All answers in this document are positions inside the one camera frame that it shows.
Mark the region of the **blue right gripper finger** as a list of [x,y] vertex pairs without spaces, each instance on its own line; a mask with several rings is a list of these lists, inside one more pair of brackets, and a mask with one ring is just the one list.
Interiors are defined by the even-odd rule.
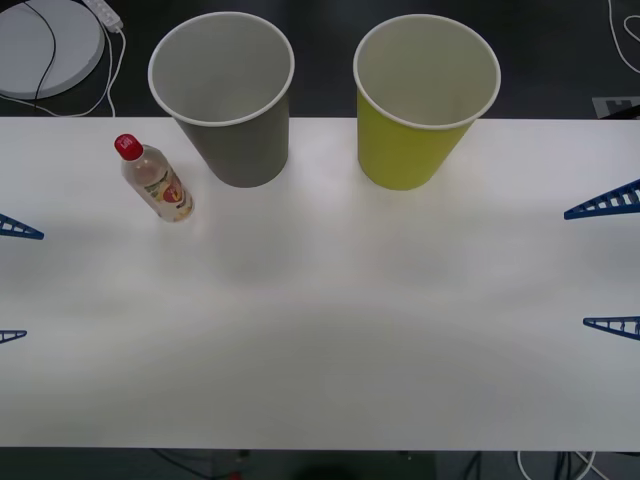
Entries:
[[627,183],[564,212],[565,220],[639,212],[639,180]]
[[583,325],[631,340],[640,340],[640,317],[586,317]]

